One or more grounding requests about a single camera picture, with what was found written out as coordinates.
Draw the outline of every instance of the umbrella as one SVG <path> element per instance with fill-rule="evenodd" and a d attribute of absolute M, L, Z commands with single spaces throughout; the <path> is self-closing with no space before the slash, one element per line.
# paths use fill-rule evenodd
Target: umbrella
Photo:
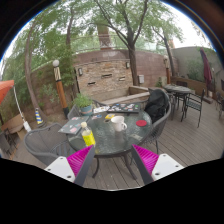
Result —
<path fill-rule="evenodd" d="M 206 86 L 207 86 L 207 96 L 208 96 L 208 86 L 212 81 L 212 73 L 211 73 L 211 70 L 209 67 L 208 59 L 207 59 L 204 49 L 202 47 L 200 49 L 200 53 L 201 53 L 201 57 L 202 57 L 203 63 L 204 63 L 204 78 L 205 78 L 205 82 L 206 82 Z"/>
<path fill-rule="evenodd" d="M 27 131 L 30 131 L 30 127 L 27 123 L 27 121 L 25 121 L 23 115 L 22 115 L 22 112 L 20 110 L 20 107 L 19 107 L 19 103 L 18 103 L 18 100 L 17 100 L 17 97 L 16 97 L 16 89 L 15 89 L 15 86 L 14 86 L 14 80 L 9 80 L 9 81 L 0 81 L 0 104 L 2 103 L 3 99 L 5 98 L 7 92 L 13 87 L 14 89 L 14 95 L 15 95 L 15 99 L 16 99 L 16 103 L 17 103 L 17 107 L 19 109 L 19 112 L 20 112 L 20 115 L 23 119 L 23 122 L 24 122 L 24 127 Z"/>

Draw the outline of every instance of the round patio table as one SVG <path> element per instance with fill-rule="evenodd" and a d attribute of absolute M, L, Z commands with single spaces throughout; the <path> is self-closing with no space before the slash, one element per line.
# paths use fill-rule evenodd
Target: round patio table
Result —
<path fill-rule="evenodd" d="M 112 122 L 105 121 L 107 112 L 100 113 L 101 118 L 92 119 L 90 117 L 87 125 L 92 129 L 93 136 L 95 138 L 95 158 L 97 159 L 97 168 L 93 174 L 93 178 L 96 176 L 99 169 L 99 158 L 113 158 L 123 156 L 126 166 L 134 179 L 137 179 L 132 171 L 127 154 L 131 151 L 132 144 L 138 145 L 144 137 L 146 137 L 152 129 L 152 121 L 150 116 L 140 111 L 138 114 L 125 114 L 119 113 L 117 116 L 124 116 L 124 123 L 127 124 L 127 129 L 121 132 L 114 131 Z M 145 120 L 146 126 L 139 127 L 136 125 L 136 121 Z M 78 151 L 86 147 L 82 138 L 81 131 L 76 135 L 68 135 L 68 141 L 74 150 Z"/>
<path fill-rule="evenodd" d="M 167 92 L 176 93 L 177 96 L 178 96 L 178 94 L 181 94 L 183 96 L 183 108 L 185 108 L 187 95 L 189 93 L 191 93 L 191 89 L 184 87 L 184 86 L 177 86 L 177 85 L 172 85 L 172 84 L 166 85 L 163 88 Z"/>

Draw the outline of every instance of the white mug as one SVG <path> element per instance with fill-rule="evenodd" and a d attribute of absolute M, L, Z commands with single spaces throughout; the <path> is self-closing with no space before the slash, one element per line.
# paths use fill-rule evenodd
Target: white mug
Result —
<path fill-rule="evenodd" d="M 115 131 L 123 131 L 127 129 L 127 125 L 124 123 L 123 116 L 115 116 L 111 119 L 111 122 Z"/>

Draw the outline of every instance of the potted plant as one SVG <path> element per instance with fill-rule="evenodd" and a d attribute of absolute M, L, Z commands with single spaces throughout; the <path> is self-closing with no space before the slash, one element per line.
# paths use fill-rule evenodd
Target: potted plant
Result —
<path fill-rule="evenodd" d="M 77 93 L 74 103 L 80 108 L 83 116 L 90 116 L 93 113 L 92 100 L 86 94 Z"/>

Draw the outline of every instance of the red object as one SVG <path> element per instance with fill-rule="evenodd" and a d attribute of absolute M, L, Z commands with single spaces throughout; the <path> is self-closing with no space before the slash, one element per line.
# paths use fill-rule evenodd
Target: red object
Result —
<path fill-rule="evenodd" d="M 146 126 L 147 122 L 145 120 L 139 120 L 136 121 L 136 125 L 142 127 L 142 126 Z"/>
<path fill-rule="evenodd" d="M 7 92 L 14 86 L 14 80 L 0 82 L 0 104 L 5 98 Z"/>
<path fill-rule="evenodd" d="M 209 67 L 208 59 L 207 59 L 206 54 L 205 54 L 202 47 L 200 49 L 200 53 L 201 53 L 201 57 L 202 57 L 203 63 L 204 63 L 204 78 L 205 78 L 205 81 L 206 81 L 206 86 L 208 87 L 208 85 L 212 81 L 212 73 L 211 73 L 211 70 L 210 70 L 210 67 Z"/>

